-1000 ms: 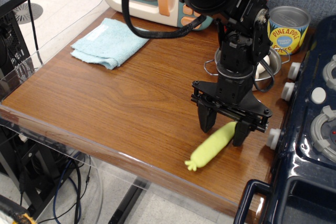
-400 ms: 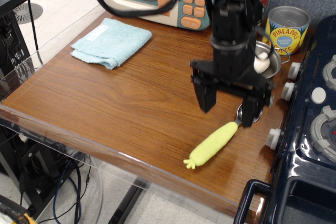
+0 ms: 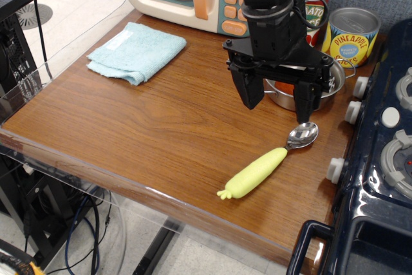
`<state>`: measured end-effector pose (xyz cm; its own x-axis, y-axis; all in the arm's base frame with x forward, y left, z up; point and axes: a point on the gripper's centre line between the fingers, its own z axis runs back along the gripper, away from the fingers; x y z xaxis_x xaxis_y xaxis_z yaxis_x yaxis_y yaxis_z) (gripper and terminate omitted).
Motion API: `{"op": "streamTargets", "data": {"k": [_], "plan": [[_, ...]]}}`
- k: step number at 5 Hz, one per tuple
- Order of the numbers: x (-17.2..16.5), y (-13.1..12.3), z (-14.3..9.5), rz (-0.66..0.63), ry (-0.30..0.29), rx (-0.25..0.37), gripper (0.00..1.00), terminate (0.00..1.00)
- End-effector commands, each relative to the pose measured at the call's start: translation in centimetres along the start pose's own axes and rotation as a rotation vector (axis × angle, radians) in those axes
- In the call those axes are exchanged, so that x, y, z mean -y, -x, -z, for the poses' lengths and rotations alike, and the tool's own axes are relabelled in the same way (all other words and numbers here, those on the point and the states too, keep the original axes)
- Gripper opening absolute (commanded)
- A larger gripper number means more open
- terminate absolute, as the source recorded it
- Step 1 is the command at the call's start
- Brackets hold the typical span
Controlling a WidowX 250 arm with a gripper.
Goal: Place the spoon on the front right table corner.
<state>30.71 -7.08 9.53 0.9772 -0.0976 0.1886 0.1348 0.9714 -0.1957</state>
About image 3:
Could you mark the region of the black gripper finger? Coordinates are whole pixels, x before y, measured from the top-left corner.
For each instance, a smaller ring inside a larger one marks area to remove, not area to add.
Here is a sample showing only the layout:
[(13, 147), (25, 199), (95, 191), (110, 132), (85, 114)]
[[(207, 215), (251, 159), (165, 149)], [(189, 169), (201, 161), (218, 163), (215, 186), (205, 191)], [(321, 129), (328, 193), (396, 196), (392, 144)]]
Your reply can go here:
[(229, 65), (236, 90), (248, 109), (254, 109), (265, 96), (263, 79), (254, 73), (242, 72), (234, 64)]
[(294, 102), (297, 121), (307, 123), (312, 113), (319, 108), (322, 96), (321, 86), (308, 81), (299, 81), (294, 87)]

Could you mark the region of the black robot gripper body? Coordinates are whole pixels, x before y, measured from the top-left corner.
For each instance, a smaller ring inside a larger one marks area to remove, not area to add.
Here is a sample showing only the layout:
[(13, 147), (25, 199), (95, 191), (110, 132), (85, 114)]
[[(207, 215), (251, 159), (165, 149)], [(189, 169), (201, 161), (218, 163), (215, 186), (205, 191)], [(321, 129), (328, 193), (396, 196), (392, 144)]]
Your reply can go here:
[(314, 82), (329, 91), (333, 60), (306, 41), (305, 0), (259, 1), (241, 5), (249, 36), (224, 43), (228, 68), (234, 64), (242, 72), (293, 85)]

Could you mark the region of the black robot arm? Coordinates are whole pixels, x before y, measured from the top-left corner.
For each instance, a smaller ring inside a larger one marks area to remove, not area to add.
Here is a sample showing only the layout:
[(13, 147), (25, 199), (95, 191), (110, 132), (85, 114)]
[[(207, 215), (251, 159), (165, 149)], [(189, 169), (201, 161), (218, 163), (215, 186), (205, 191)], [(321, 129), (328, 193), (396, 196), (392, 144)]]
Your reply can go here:
[(307, 123), (333, 85), (333, 59), (306, 41), (305, 0), (243, 0), (249, 37), (226, 40), (228, 69), (247, 108), (264, 96), (265, 79), (294, 85), (298, 123)]

